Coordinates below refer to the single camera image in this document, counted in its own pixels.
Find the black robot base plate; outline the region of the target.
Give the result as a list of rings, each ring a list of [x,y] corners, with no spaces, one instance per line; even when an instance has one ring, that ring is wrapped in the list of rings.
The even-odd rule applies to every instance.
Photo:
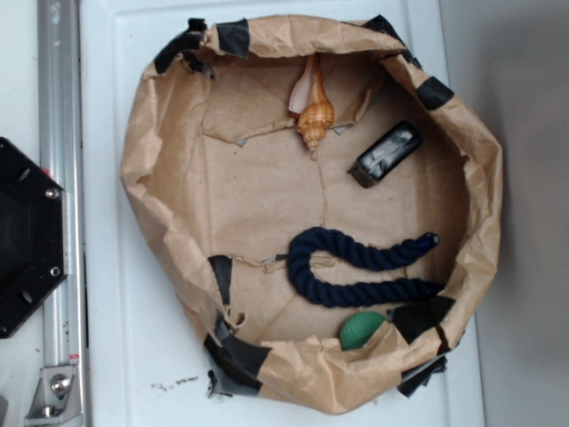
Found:
[[[8,339],[68,275],[65,190],[1,139],[1,337]]]

